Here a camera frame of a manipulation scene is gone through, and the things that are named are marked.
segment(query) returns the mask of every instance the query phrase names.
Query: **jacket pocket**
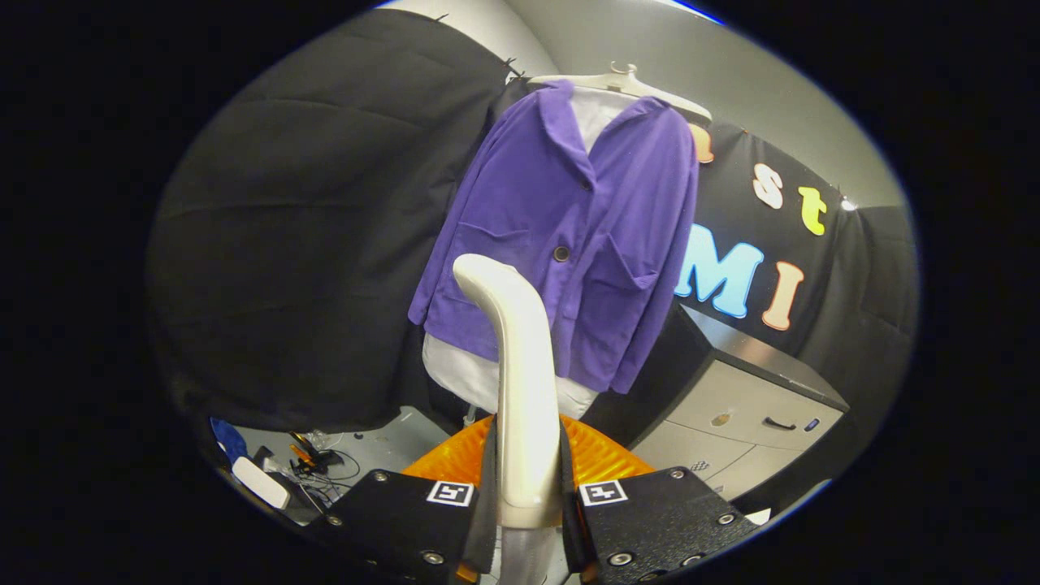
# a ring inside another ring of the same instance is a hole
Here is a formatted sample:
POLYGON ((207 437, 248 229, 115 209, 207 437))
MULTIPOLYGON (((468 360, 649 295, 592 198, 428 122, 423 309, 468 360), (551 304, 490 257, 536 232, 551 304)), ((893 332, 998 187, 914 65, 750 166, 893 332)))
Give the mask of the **jacket pocket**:
POLYGON ((451 270, 456 258, 463 254, 479 254, 493 260, 509 264, 520 274, 526 274, 530 262, 529 231, 527 229, 503 230, 499 232, 491 231, 488 228, 459 222, 456 227, 454 239, 451 240, 451 248, 448 252, 447 262, 444 272, 441 274, 443 283, 442 291, 444 296, 471 303, 471 301, 459 288, 459 283, 454 279, 451 270))
POLYGON ((591 355, 581 356, 587 367, 604 371, 605 375, 605 371, 617 366, 643 316, 657 275, 656 271, 633 272, 614 238, 607 237, 586 275, 574 316, 576 335, 600 346, 590 348, 591 355))

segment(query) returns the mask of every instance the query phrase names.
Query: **drawer handle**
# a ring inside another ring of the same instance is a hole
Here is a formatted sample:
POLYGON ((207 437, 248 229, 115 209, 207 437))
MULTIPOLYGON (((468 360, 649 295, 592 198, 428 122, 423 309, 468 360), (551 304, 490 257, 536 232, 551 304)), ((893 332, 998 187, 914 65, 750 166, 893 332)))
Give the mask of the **drawer handle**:
POLYGON ((781 425, 780 423, 777 423, 776 421, 774 421, 773 418, 771 418, 769 416, 766 416, 765 419, 762 421, 762 423, 765 423, 766 425, 772 425, 774 427, 778 427, 778 428, 783 429, 785 431, 794 431, 797 428, 795 425, 791 425, 789 427, 787 425, 781 425))

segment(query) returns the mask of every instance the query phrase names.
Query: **hanger hook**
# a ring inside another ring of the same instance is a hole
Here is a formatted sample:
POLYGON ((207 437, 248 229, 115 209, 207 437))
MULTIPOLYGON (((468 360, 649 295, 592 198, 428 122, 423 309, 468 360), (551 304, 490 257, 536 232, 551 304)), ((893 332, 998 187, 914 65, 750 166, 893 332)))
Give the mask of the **hanger hook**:
POLYGON ((618 69, 617 67, 614 66, 614 63, 616 63, 616 62, 618 62, 618 61, 610 61, 610 71, 613 71, 615 73, 621 73, 621 74, 635 73, 635 66, 634 65, 628 63, 628 68, 627 69, 621 70, 621 69, 618 69))

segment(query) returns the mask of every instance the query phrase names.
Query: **letter s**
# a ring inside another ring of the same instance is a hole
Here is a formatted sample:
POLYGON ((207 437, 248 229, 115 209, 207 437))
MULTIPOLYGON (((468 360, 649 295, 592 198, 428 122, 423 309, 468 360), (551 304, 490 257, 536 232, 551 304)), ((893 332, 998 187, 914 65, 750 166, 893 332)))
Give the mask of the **letter s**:
POLYGON ((751 181, 751 186, 755 188, 755 195, 762 200, 762 203, 774 209, 779 209, 783 205, 783 194, 780 193, 783 181, 780 175, 768 166, 761 162, 755 164, 755 179, 751 181))

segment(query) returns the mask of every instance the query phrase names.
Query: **screw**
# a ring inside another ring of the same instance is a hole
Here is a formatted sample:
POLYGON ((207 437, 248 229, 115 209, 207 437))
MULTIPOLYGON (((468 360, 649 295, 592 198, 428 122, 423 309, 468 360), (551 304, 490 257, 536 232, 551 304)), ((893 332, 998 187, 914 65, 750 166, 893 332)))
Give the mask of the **screw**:
POLYGON ((618 553, 617 555, 614 555, 609 559, 607 559, 606 562, 610 563, 614 566, 622 566, 632 562, 632 556, 629 555, 628 553, 618 553))

